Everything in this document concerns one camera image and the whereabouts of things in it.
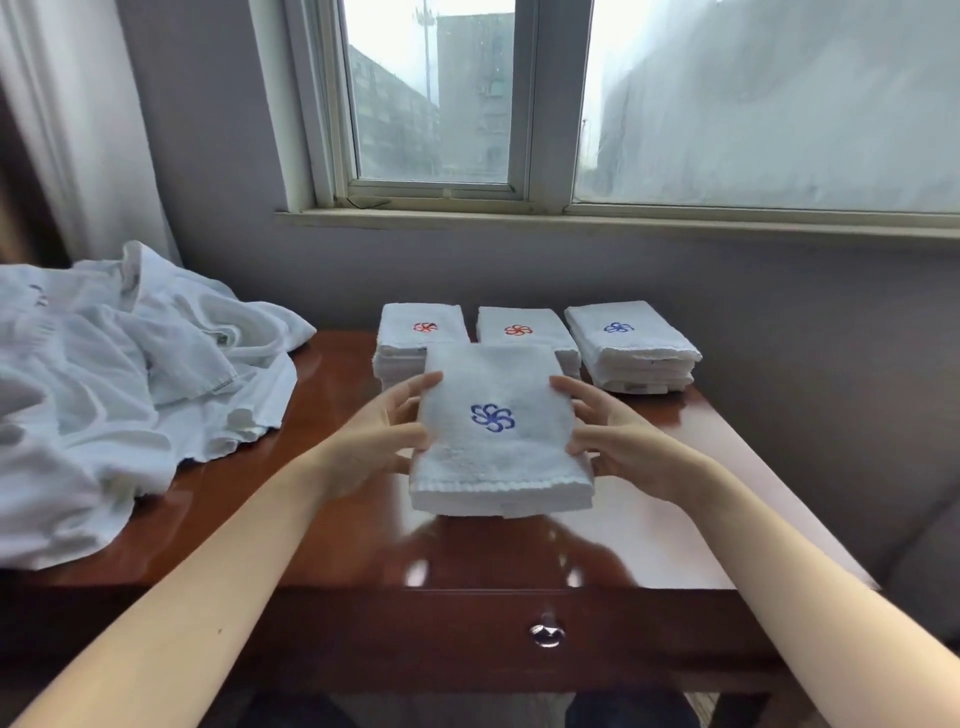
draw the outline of wooden table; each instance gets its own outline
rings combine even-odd
[[[325,331],[295,355],[281,431],[184,467],[103,551],[0,580],[0,658],[60,665],[200,545],[272,473],[379,391],[373,336]],[[869,576],[694,389],[627,398],[710,454],[832,558]],[[649,683],[765,692],[788,685],[776,650],[692,522],[625,481],[594,508],[517,521],[414,511],[382,476],[318,516],[235,671],[332,692],[571,692]],[[566,633],[538,646],[531,626]]]

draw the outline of finger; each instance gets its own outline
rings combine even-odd
[[[618,407],[627,406],[602,389],[597,389],[592,384],[587,384],[580,379],[574,379],[572,376],[552,376],[550,377],[550,386],[558,392],[563,392],[565,395],[570,395],[577,400],[582,400],[584,404],[601,416],[610,414],[611,411]]]
[[[376,446],[381,452],[396,452],[404,448],[424,450],[430,447],[430,435],[420,423],[406,423],[378,429]]]
[[[591,457],[590,466],[593,468],[593,475],[595,477],[600,477],[602,475],[613,475],[610,459],[605,455],[595,455]]]
[[[579,455],[587,450],[606,452],[617,443],[615,427],[605,425],[579,425],[573,428],[570,442],[566,444],[566,451],[571,455]]]
[[[412,376],[406,381],[395,384],[380,395],[380,397],[383,398],[387,411],[392,412],[411,397],[417,397],[431,387],[437,386],[443,378],[443,372],[429,372],[423,375]]]
[[[420,398],[411,397],[393,412],[388,413],[391,425],[403,425],[417,420],[417,414],[420,411]]]
[[[573,413],[584,421],[586,425],[602,425],[603,419],[590,405],[584,401],[573,401]]]
[[[390,465],[387,467],[387,470],[390,473],[399,473],[401,475],[410,474],[410,464],[411,460],[405,455],[394,455],[394,459],[391,461]]]

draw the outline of right hand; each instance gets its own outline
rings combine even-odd
[[[571,455],[596,451],[596,475],[616,475],[644,493],[685,507],[690,487],[709,458],[674,440],[617,398],[569,376],[552,376],[550,385],[573,398],[577,417],[566,446]]]

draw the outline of drawer knob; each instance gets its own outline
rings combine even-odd
[[[543,615],[539,624],[534,624],[530,628],[530,636],[539,647],[559,647],[566,639],[566,632],[549,615]]]

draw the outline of stack of folded towels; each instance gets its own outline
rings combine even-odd
[[[549,347],[564,374],[580,378],[580,350],[560,316],[549,308],[480,306],[477,339],[483,344]]]
[[[431,345],[426,367],[444,380],[420,401],[432,445],[411,468],[414,508],[522,518],[591,507],[588,459],[564,450],[575,416],[550,387],[561,369],[549,347]]]
[[[376,334],[373,373],[389,389],[423,374],[427,345],[469,340],[459,305],[387,303]]]
[[[565,315],[593,383],[611,392],[682,390],[703,358],[645,301],[576,306]]]

